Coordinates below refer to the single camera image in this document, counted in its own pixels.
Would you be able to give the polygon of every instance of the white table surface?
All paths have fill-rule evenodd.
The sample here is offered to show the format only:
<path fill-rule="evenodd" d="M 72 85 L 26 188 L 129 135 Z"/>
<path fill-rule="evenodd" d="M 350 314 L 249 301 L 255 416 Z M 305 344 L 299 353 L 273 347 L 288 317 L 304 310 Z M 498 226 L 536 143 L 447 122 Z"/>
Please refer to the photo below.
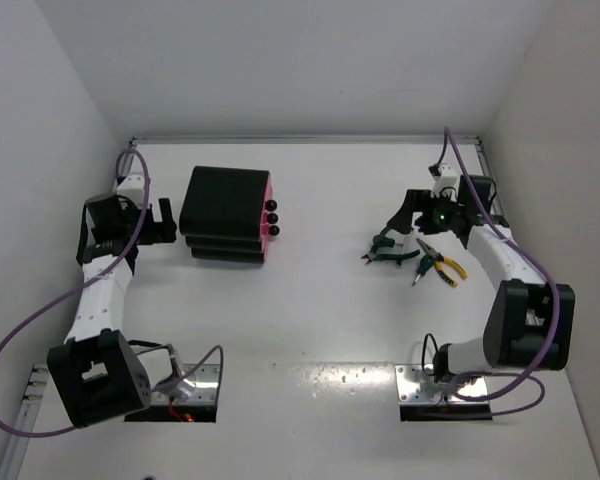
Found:
<path fill-rule="evenodd" d="M 419 361 L 421 340 L 468 340 L 494 289 L 451 234 L 429 237 L 469 279 L 435 274 L 415 288 L 416 260 L 365 266 L 371 237 L 407 188 L 430 188 L 440 145 L 142 145 L 151 198 L 178 216 L 195 165 L 268 169 L 281 234 L 262 267 L 191 258 L 182 238 L 141 247 L 126 297 L 127 339 L 171 342 L 192 363 L 221 343 L 216 424 L 111 421 L 29 442 L 20 480 L 597 479 L 564 372 L 541 373 L 543 404 L 493 422 L 401 423 L 393 363 Z M 480 172 L 473 145 L 461 147 Z M 449 152 L 447 159 L 453 161 Z M 489 380 L 490 388 L 501 385 Z M 535 398 L 533 385 L 492 403 Z M 66 426 L 53 384 L 36 430 Z"/>

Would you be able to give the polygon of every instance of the wire cutter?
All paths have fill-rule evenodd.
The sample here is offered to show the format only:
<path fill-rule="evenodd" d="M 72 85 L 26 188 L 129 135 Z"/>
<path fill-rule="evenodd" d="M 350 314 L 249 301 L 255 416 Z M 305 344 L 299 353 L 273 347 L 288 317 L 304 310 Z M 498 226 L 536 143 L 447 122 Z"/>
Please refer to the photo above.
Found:
<path fill-rule="evenodd" d="M 458 286 L 458 282 L 456 282 L 453 278 L 446 274 L 446 272 L 442 269 L 442 264 L 445 263 L 453 268 L 462 280 L 466 280 L 468 277 L 467 272 L 464 271 L 458 263 L 450 259 L 449 257 L 445 257 L 444 255 L 438 253 L 431 245 L 427 244 L 423 240 L 417 238 L 416 241 L 422 248 L 424 252 L 424 257 L 420 260 L 420 264 L 418 265 L 418 269 L 416 270 L 416 279 L 413 281 L 413 285 L 418 283 L 421 277 L 423 277 L 431 267 L 436 269 L 440 278 L 444 280 L 446 283 L 451 285 L 453 288 Z"/>

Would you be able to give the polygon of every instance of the purple cable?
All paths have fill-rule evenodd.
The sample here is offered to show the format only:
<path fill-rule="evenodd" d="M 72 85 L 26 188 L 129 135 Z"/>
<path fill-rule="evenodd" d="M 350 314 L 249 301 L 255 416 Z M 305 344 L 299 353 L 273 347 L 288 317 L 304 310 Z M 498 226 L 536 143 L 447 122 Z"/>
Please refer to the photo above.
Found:
<path fill-rule="evenodd" d="M 505 237 L 505 235 L 500 230 L 498 230 L 498 228 L 495 226 L 491 216 L 485 210 L 484 206 L 482 205 L 482 202 L 480 201 L 480 197 L 478 196 L 476 187 L 473 185 L 473 182 L 471 181 L 471 177 L 469 176 L 469 173 L 467 172 L 467 168 L 465 167 L 464 162 L 462 161 L 462 156 L 460 155 L 460 150 L 458 149 L 458 145 L 456 144 L 456 141 L 453 138 L 453 135 L 451 134 L 451 131 L 449 130 L 448 127 L 444 129 L 444 145 L 445 145 L 445 147 L 447 144 L 447 139 L 449 140 L 449 143 L 451 143 L 451 148 L 453 149 L 453 151 L 456 155 L 456 158 L 458 159 L 458 164 L 460 165 L 462 174 L 464 175 L 465 179 L 467 180 L 467 186 L 469 187 L 471 196 L 475 200 L 476 205 L 478 206 L 478 209 L 480 210 L 480 213 L 482 214 L 483 220 L 485 222 L 487 222 L 489 227 L 491 227 L 491 229 L 494 231 L 494 233 L 501 240 L 503 240 L 504 243 L 506 243 L 510 248 L 512 248 L 519 255 L 526 258 L 527 261 L 531 265 L 533 265 L 534 268 L 536 270 L 538 270 L 538 272 L 540 272 L 540 274 L 542 274 L 544 276 L 544 278 L 547 280 L 547 283 L 549 284 L 549 288 L 551 289 L 551 296 L 553 298 L 553 312 L 551 313 L 551 323 L 549 324 L 549 331 L 547 332 L 547 337 L 545 338 L 544 343 L 540 347 L 540 351 L 536 354 L 536 356 L 531 361 L 531 363 L 527 366 L 527 368 L 525 368 L 520 374 L 515 375 L 515 379 L 511 383 L 509 383 L 507 386 L 502 387 L 500 390 L 497 390 L 493 393 L 490 393 L 487 395 L 482 395 L 479 397 L 471 397 L 471 396 L 466 396 L 466 395 L 460 395 L 457 393 L 455 394 L 455 396 L 461 400 L 486 402 L 486 401 L 490 401 L 490 400 L 495 400 L 496 398 L 503 397 L 504 395 L 510 393 L 515 388 L 517 388 L 526 379 L 532 378 L 531 374 L 533 373 L 533 371 L 536 368 L 538 368 L 540 363 L 542 363 L 542 360 L 544 359 L 545 355 L 549 351 L 549 348 L 551 348 L 551 343 L 553 342 L 553 338 L 556 335 L 556 330 L 558 329 L 558 321 L 560 320 L 560 294 L 558 292 L 558 286 L 556 285 L 556 281 L 553 279 L 553 277 L 547 271 L 547 269 L 544 268 L 535 258 L 533 258 L 531 256 L 531 254 L 527 253 L 524 249 L 520 248 L 518 245 L 516 245 L 511 240 L 509 240 L 507 237 Z"/>
<path fill-rule="evenodd" d="M 140 210 L 140 216 L 138 217 L 138 223 L 136 223 L 136 226 L 133 229 L 133 233 L 131 234 L 129 243 L 127 243 L 127 245 L 124 247 L 124 249 L 118 256 L 118 258 L 116 258 L 113 262 L 111 262 L 111 265 L 109 265 L 107 268 L 105 268 L 100 273 L 99 276 L 91 278 L 90 280 L 87 280 L 82 285 L 79 285 L 78 287 L 74 288 L 73 290 L 69 290 L 68 292 L 60 295 L 55 300 L 52 300 L 51 302 L 46 304 L 41 309 L 32 313 L 29 317 L 27 317 L 25 320 L 23 320 L 22 323 L 20 323 L 18 326 L 16 326 L 16 328 L 11 330 L 11 332 L 9 332 L 9 334 L 6 337 L 4 337 L 4 339 L 0 342 L 0 353 L 2 352 L 2 350 L 4 350 L 4 348 L 7 346 L 7 344 L 13 339 L 13 337 L 15 337 L 18 333 L 20 333 L 20 331 L 22 331 L 27 325 L 29 325 L 31 322 L 33 322 L 36 318 L 45 314 L 46 312 L 51 310 L 56 305 L 65 301 L 66 299 L 82 292 L 85 288 L 90 287 L 91 285 L 93 285 L 94 283 L 99 281 L 100 278 L 104 277 L 109 272 L 111 272 L 120 262 L 122 262 L 124 260 L 125 256 L 129 253 L 129 251 L 136 244 L 136 240 L 138 240 L 138 236 L 140 235 L 140 230 L 142 229 L 142 225 L 144 223 L 144 218 L 147 214 L 147 208 L 149 206 L 149 183 L 150 183 L 149 169 L 147 168 L 147 162 L 145 162 L 142 154 L 135 148 L 131 147 L 126 150 L 123 150 L 122 152 L 120 152 L 120 155 L 118 155 L 118 158 L 116 160 L 116 175 L 118 174 L 118 165 L 119 165 L 120 160 L 123 155 L 136 155 L 138 157 L 138 160 L 140 160 L 140 164 L 142 165 L 142 171 L 144 173 L 144 178 L 145 178 L 144 197 L 142 198 L 142 207 Z M 17 435 L 19 437 L 26 437 L 26 438 L 55 437 L 57 435 L 62 435 L 64 433 L 68 433 L 68 432 L 71 432 L 76 429 L 75 427 L 67 427 L 67 428 L 63 428 L 60 430 L 54 430 L 51 432 L 25 432 L 23 430 L 18 430 L 18 429 L 15 429 L 15 428 L 7 425 L 2 420 L 0 420 L 0 428 L 2 430 L 4 430 L 5 432 L 10 433 L 12 435 Z"/>

